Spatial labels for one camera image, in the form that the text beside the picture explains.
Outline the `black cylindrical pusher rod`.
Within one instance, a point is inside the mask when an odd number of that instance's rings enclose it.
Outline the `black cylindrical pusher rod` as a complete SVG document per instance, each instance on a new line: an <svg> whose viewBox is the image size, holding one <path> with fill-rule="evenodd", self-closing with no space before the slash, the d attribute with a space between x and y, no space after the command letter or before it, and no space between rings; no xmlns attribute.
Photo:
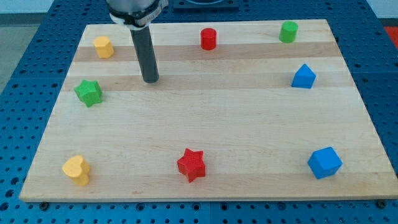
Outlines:
<svg viewBox="0 0 398 224"><path fill-rule="evenodd" d="M142 79L146 83L157 82L159 80L159 72L149 27L141 30L131 30L130 33L141 69Z"/></svg>

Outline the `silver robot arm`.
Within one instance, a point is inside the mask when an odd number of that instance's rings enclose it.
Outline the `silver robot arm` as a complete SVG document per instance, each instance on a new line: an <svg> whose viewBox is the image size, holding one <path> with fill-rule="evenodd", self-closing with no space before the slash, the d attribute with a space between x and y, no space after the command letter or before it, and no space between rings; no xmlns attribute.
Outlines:
<svg viewBox="0 0 398 224"><path fill-rule="evenodd" d="M131 33L134 49L146 83L159 80L149 24L169 5L168 0L107 0L111 20L126 26Z"/></svg>

